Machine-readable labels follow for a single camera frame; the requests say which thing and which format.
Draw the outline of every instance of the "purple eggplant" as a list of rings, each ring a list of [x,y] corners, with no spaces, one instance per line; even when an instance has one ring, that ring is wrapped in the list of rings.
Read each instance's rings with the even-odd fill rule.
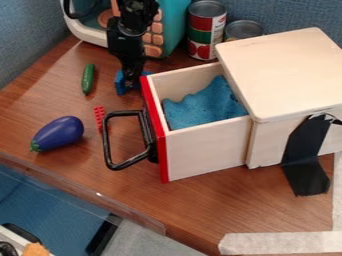
[[[77,142],[83,136],[80,119],[63,116],[40,129],[31,141],[31,151],[41,152]]]

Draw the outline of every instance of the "drawer handle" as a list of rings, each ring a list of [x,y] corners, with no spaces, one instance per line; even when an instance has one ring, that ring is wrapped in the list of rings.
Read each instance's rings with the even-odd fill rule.
[[[115,164],[112,160],[109,135],[108,135],[108,121],[114,117],[127,117],[127,116],[137,116],[139,118],[139,123],[141,131],[143,134],[146,150],[139,153],[121,163]],[[126,111],[115,111],[108,113],[103,118],[102,125],[102,139],[103,139],[103,150],[106,165],[109,169],[113,171],[119,171],[125,169],[133,164],[140,162],[146,158],[149,158],[151,162],[157,161],[156,147],[154,134],[151,131],[151,126],[147,117],[146,110],[126,110]]]

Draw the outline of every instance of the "red block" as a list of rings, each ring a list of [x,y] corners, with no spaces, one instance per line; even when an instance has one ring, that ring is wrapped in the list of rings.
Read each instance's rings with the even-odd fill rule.
[[[96,119],[96,126],[99,129],[99,132],[102,132],[102,119],[105,115],[104,107],[98,106],[94,107],[95,119]]]

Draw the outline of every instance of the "red can label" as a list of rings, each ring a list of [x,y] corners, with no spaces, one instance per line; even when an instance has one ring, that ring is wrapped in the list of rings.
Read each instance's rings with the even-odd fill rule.
[[[215,59],[215,45],[223,41],[226,19],[226,14],[213,18],[203,18],[190,14],[190,28],[188,32],[189,55],[200,60]]]
[[[214,47],[210,44],[201,44],[188,39],[189,55],[199,60],[212,60],[216,58]]]

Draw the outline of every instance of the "wooden table surface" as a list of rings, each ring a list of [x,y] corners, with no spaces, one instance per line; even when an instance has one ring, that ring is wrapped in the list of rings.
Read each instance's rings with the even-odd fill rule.
[[[96,89],[85,97],[80,80],[87,63],[96,64],[98,75]],[[177,49],[167,59],[148,61],[146,69],[198,64]],[[73,36],[38,60],[0,92],[0,161],[210,255],[218,254],[217,245],[229,232],[331,230],[331,192],[296,198],[279,166],[242,166],[168,184],[161,184],[158,165],[147,160],[124,171],[108,170],[93,108],[141,109],[143,104],[138,91],[115,94],[119,68],[106,49]],[[65,115],[84,122],[84,139],[46,153],[30,152],[35,133]],[[123,118],[112,124],[111,145],[117,161],[141,151],[138,121]],[[321,157],[330,176],[332,160],[332,155]]]

